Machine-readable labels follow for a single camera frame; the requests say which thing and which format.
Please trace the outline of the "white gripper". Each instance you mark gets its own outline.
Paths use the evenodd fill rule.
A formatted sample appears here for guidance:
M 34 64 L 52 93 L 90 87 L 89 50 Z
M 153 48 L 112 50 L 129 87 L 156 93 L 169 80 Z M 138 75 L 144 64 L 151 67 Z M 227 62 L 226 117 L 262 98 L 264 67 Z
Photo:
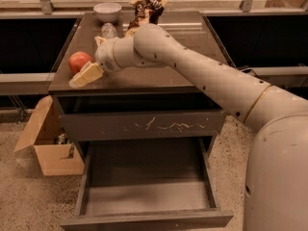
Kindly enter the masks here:
M 117 72 L 121 70 L 121 67 L 116 62 L 116 57 L 114 56 L 114 46 L 117 38 L 106 39 L 96 36 L 94 40 L 97 45 L 97 49 L 94 54 L 97 64 L 87 62 L 69 81 L 69 85 L 72 88 L 81 88 L 98 80 L 103 76 L 104 71 Z

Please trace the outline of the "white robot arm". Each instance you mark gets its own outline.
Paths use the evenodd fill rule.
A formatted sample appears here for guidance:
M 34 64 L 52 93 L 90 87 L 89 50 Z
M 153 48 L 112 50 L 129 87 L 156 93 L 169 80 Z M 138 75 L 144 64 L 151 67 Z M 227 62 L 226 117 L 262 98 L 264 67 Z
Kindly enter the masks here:
M 245 177 L 244 231 L 308 231 L 308 100 L 181 45 L 156 24 L 126 38 L 97 38 L 94 62 L 69 84 L 104 72 L 169 66 L 256 131 Z

